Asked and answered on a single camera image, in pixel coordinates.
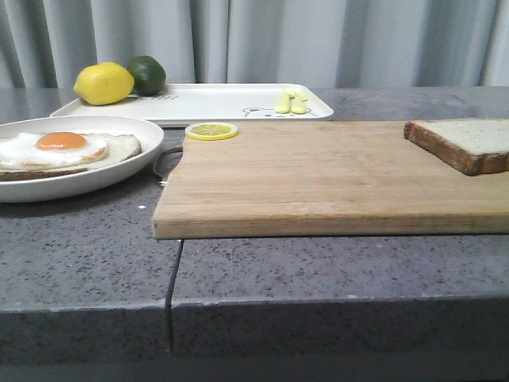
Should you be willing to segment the fried egg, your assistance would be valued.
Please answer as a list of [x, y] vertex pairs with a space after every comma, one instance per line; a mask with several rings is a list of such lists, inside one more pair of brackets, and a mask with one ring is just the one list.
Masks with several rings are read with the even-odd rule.
[[48, 170], [95, 162], [107, 154], [107, 143], [71, 132], [20, 133], [1, 140], [1, 167], [8, 170]]

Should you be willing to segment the white round plate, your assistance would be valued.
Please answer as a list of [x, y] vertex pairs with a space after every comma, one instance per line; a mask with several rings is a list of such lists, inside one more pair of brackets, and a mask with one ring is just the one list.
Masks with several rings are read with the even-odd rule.
[[137, 173], [157, 156], [164, 138], [163, 130], [145, 120], [116, 116], [61, 116], [29, 119], [1, 126], [1, 138], [20, 133], [70, 131], [79, 134], [132, 134], [141, 143], [142, 152], [123, 162], [58, 177], [27, 181], [2, 181], [1, 201], [23, 203], [72, 197], [113, 185]]

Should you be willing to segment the bottom bread slice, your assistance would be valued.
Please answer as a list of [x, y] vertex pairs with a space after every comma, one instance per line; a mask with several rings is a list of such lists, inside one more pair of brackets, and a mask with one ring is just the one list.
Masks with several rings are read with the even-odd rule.
[[1, 167], [1, 180], [27, 181], [97, 170], [133, 158], [142, 152], [141, 143], [132, 134], [121, 134], [117, 136], [102, 133], [81, 135], [103, 138], [107, 143], [107, 154], [95, 162], [52, 168], [48, 170], [8, 170]]

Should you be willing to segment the green lime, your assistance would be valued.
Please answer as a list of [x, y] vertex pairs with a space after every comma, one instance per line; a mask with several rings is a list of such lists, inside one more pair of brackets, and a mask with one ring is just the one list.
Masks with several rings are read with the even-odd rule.
[[165, 86], [165, 70], [152, 56], [133, 58], [128, 63], [127, 70], [134, 78], [134, 90], [140, 96], [156, 95]]

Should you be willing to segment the yellow plastic knife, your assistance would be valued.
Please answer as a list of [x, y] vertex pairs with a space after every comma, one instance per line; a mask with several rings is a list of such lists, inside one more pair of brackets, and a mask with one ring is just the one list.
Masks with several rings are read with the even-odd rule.
[[291, 112], [297, 115], [304, 115], [307, 113], [306, 102], [308, 97], [305, 93], [299, 91], [293, 91], [293, 100], [291, 103]]

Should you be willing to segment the yellow plastic fork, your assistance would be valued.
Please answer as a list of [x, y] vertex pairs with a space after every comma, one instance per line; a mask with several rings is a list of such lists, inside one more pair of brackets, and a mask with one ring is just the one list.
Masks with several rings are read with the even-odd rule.
[[278, 103], [274, 107], [274, 110], [278, 114], [288, 114], [291, 111], [291, 100], [293, 98], [293, 90], [283, 90], [279, 98]]

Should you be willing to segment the yellow lemon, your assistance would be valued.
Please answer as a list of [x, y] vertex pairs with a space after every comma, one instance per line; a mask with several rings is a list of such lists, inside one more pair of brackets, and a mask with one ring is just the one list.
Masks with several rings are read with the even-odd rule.
[[84, 68], [76, 77], [75, 93], [96, 106], [117, 103], [134, 89], [134, 78], [120, 64], [105, 62]]

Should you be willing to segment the white bread slice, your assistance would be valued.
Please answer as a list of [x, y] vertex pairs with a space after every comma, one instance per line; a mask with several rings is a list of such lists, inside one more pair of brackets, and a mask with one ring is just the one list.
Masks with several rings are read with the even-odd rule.
[[506, 119], [414, 120], [403, 136], [465, 175], [508, 171]]

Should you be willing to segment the wooden cutting board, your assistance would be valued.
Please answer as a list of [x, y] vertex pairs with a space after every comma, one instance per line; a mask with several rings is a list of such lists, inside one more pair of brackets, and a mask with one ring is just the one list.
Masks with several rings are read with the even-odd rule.
[[466, 176], [401, 121], [241, 123], [185, 138], [153, 213], [158, 239], [505, 233], [506, 173]]

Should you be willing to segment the grey curtain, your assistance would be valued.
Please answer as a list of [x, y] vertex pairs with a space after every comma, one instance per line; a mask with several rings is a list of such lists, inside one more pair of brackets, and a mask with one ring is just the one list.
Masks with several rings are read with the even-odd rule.
[[504, 86], [505, 1], [4, 1], [1, 85], [151, 55], [173, 83]]

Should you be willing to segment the lemon slice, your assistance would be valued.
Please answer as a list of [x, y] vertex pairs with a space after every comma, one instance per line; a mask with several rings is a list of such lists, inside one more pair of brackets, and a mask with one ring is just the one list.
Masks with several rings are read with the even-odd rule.
[[187, 138], [202, 141], [216, 141], [234, 138], [239, 128], [230, 123], [197, 123], [185, 128]]

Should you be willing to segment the white bear tray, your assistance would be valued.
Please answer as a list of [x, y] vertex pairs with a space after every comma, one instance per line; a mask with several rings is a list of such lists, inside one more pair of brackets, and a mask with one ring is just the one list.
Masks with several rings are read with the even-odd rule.
[[[285, 91], [305, 97], [306, 113], [277, 113], [275, 107]], [[130, 95], [106, 106], [81, 99], [54, 111], [61, 116], [123, 116], [144, 119], [161, 127], [184, 127], [205, 121], [328, 120], [334, 111], [300, 84], [168, 84], [160, 95]]]

